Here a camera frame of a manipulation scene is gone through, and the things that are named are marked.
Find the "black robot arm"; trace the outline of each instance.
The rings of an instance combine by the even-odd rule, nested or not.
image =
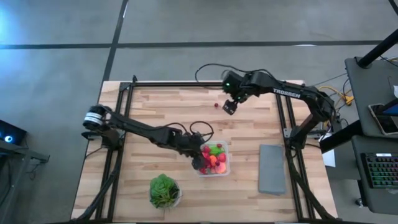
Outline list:
[[[280,81],[265,72],[250,72],[243,77],[229,71],[223,80],[223,91],[230,94],[232,101],[226,100],[223,109],[230,115],[234,114],[238,103],[244,103],[250,96],[265,93],[289,96],[303,100],[311,114],[297,127],[293,127],[288,139],[288,147],[303,149],[307,134],[319,123],[331,120],[335,115],[333,100],[314,86],[298,85]]]
[[[86,129],[98,133],[103,138],[103,144],[112,150],[118,150],[121,146],[122,134],[118,131],[121,130],[147,138],[158,147],[172,149],[191,157],[194,169],[201,169],[204,165],[200,150],[200,146],[205,143],[203,135],[198,132],[189,133],[184,127],[184,133],[181,129],[168,126],[152,127],[117,114],[103,105],[92,106],[83,125]]]

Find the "keyboard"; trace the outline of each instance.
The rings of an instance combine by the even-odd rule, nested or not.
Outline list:
[[[374,189],[398,189],[398,154],[362,153],[368,183]]]

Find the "wooden tabletop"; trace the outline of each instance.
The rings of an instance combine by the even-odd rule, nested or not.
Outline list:
[[[104,82],[99,103],[114,109],[120,82]],[[135,88],[130,118],[152,126],[180,122],[209,122],[215,134],[212,140],[228,143],[231,173],[226,177],[201,178],[192,169],[191,160],[168,149],[161,149],[147,139],[127,134],[124,147],[114,222],[274,222],[296,221],[289,170],[285,161],[287,193],[281,196],[257,191],[259,145],[283,144],[275,95],[253,96],[238,106],[234,115],[226,114],[214,104],[222,105],[228,96],[221,90],[201,87]],[[292,100],[297,124],[309,114],[306,104]],[[208,127],[197,125],[201,133]],[[87,153],[99,148],[92,141]],[[106,150],[98,151],[84,163],[72,218],[78,217],[98,193]],[[337,217],[322,154],[315,147],[303,150],[310,188],[321,204]],[[156,209],[149,202],[149,182],[159,174],[175,179],[183,196],[173,209]],[[108,211],[109,193],[104,206]],[[300,191],[302,207],[305,199]]]

